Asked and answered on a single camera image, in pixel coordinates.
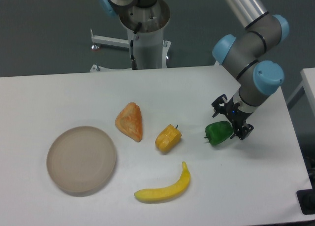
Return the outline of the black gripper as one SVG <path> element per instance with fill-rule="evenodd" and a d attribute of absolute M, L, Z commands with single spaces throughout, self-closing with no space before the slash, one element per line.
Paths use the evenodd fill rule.
<path fill-rule="evenodd" d="M 240 140 L 244 140 L 253 131 L 254 127 L 246 123 L 251 113 L 241 111 L 239 103 L 234 102 L 233 98 L 228 100 L 226 94 L 222 94 L 212 102 L 211 106 L 214 109 L 212 117 L 223 114 L 231 122 L 234 133 L 230 139 L 238 137 Z"/>

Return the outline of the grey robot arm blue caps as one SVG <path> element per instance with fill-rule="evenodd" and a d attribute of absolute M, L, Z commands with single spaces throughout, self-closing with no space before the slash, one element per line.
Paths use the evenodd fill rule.
<path fill-rule="evenodd" d="M 127 48 L 133 70 L 162 68 L 163 30 L 170 19 L 170 9 L 163 0 L 99 0 L 103 10 L 118 16 L 127 30 Z M 221 95 L 213 101 L 214 114 L 222 114 L 226 122 L 211 124 L 205 129 L 212 144 L 228 138 L 245 139 L 253 126 L 247 118 L 282 85 L 284 72 L 272 61 L 259 57 L 281 43 L 289 34 L 289 24 L 280 15 L 271 15 L 260 0 L 226 0 L 245 29 L 240 37 L 226 35 L 212 50 L 240 88 L 232 98 Z"/>

